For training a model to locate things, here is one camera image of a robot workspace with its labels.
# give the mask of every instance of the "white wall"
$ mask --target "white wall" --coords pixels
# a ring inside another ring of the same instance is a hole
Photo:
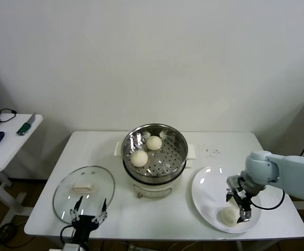
[[[48,177],[75,130],[148,122],[297,154],[304,1],[0,0],[0,104],[44,116],[24,149],[42,169],[13,177]]]

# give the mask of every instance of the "white table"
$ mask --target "white table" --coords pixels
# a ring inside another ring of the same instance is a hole
[[[2,113],[0,119],[4,121],[12,116],[13,114],[10,113]],[[6,214],[1,225],[10,222],[15,215],[29,216],[32,211],[32,208],[23,207],[21,205],[26,196],[25,192],[20,193],[18,197],[14,199],[4,190],[4,187],[10,186],[11,182],[4,172],[2,172],[43,120],[41,115],[36,115],[35,121],[26,135],[17,135],[16,132],[18,129],[20,129],[30,117],[31,114],[16,114],[16,117],[12,120],[0,123],[0,131],[5,132],[5,136],[0,142],[0,181],[2,182],[2,185],[0,186],[0,201],[10,207],[10,210]]]
[[[66,225],[52,208],[52,199],[60,181],[72,171],[88,165],[99,165],[114,176],[116,188],[108,208],[108,218],[90,238],[130,240],[259,240],[304,237],[304,223],[289,196],[274,211],[262,211],[257,225],[247,233],[221,232],[199,215],[192,202],[190,187],[195,174],[203,167],[223,167],[227,175],[244,169],[245,158],[251,151],[262,150],[252,133],[241,132],[184,132],[193,144],[196,159],[193,168],[180,176],[178,188],[162,199],[137,198],[120,157],[113,156],[116,142],[127,132],[75,132],[69,139],[59,161],[44,187],[25,232],[37,236],[59,236]],[[282,191],[268,187],[260,193],[262,206],[276,205]],[[71,230],[64,232],[70,236]]]

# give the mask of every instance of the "steamed bun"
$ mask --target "steamed bun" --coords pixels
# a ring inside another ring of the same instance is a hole
[[[135,167],[145,166],[147,161],[148,161],[147,153],[145,153],[144,151],[141,151],[141,150],[134,152],[131,156],[131,163]]]
[[[236,226],[239,218],[239,209],[235,207],[225,207],[220,212],[222,222],[227,226]]]
[[[158,136],[151,136],[146,142],[146,146],[149,150],[155,151],[161,148],[162,141]]]

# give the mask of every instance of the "floor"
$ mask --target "floor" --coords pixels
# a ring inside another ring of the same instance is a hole
[[[12,195],[17,196],[22,191],[27,191],[28,195],[25,199],[24,206],[32,207],[35,205],[38,196],[42,192],[44,184],[42,183],[35,183],[35,182],[13,182],[13,185],[6,190]],[[8,208],[0,202],[0,222],[3,219],[4,215],[8,211]],[[27,218],[23,216],[18,216],[14,218],[14,224],[20,224],[26,222]],[[24,225],[18,227],[17,235],[14,239],[9,243],[10,246],[17,246],[20,244],[25,243],[30,239],[24,231]],[[91,241],[90,242],[90,251],[97,251],[101,249],[103,243],[103,251],[126,251],[128,247],[128,243],[133,244],[138,247],[156,249],[160,251],[176,251],[182,250],[187,245],[193,244],[190,242],[181,242],[178,243],[170,250],[168,248],[174,242],[122,242],[122,241]],[[252,244],[253,242],[243,242],[244,248]],[[46,238],[43,237],[36,237],[32,240],[28,245],[15,249],[21,251],[46,251],[50,248],[56,248],[55,244],[48,241]],[[6,247],[1,247],[0,250],[12,250]],[[187,248],[186,251],[193,251],[193,250],[218,250],[218,251],[233,251],[236,250],[235,242],[199,242],[193,244],[191,247]],[[304,238],[302,239],[291,239],[286,241],[280,241],[277,244],[273,245],[267,251],[285,251],[285,250],[304,250]]]

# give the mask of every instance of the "green knife handle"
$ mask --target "green knife handle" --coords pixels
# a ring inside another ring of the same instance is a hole
[[[26,132],[30,129],[31,125],[28,123],[24,123],[22,127],[17,131],[17,134],[22,136],[25,135]]]

